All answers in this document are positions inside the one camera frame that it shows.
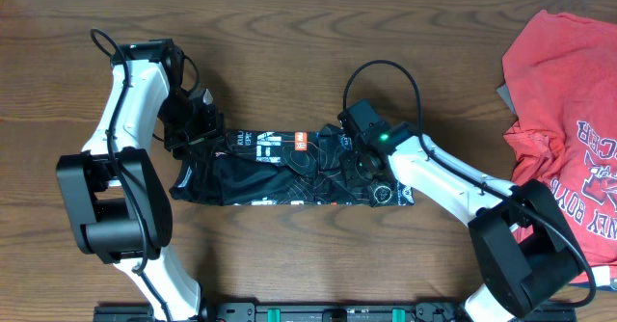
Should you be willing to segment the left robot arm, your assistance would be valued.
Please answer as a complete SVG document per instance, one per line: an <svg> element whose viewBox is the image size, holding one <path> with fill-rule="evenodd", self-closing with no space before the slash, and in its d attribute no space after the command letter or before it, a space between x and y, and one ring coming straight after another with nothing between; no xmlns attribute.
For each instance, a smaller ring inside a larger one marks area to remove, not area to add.
<svg viewBox="0 0 617 322"><path fill-rule="evenodd" d="M189 57L170 39L110 53L113 87L91 139L63 155L56 176L77 247L122 271L150 304L146 321L200 321L201 285L171 244L173 215L149 152L158 122L176 159L225 136L208 92L182 87Z"/></svg>

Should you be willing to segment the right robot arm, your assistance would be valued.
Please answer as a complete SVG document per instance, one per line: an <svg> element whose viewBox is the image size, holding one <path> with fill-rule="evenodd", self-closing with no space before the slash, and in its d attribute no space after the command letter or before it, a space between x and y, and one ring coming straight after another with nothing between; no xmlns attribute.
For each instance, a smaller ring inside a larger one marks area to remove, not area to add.
<svg viewBox="0 0 617 322"><path fill-rule="evenodd" d="M550 189L486 175L402 123L344 123L352 165L364 178L387 177L440 205L469 231L482 285L463 303L470 321L530 316L589 264Z"/></svg>

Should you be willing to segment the black orange-patterned jersey shirt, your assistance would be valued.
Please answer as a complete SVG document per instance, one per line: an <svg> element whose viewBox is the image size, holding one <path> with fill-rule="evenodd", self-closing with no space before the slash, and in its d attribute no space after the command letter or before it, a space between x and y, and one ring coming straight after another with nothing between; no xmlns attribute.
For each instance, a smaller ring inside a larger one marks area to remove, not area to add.
<svg viewBox="0 0 617 322"><path fill-rule="evenodd" d="M173 199L207 205L415 203L413 189L383 178L358 181L353 141L332 124L316 132L230 130L182 161Z"/></svg>

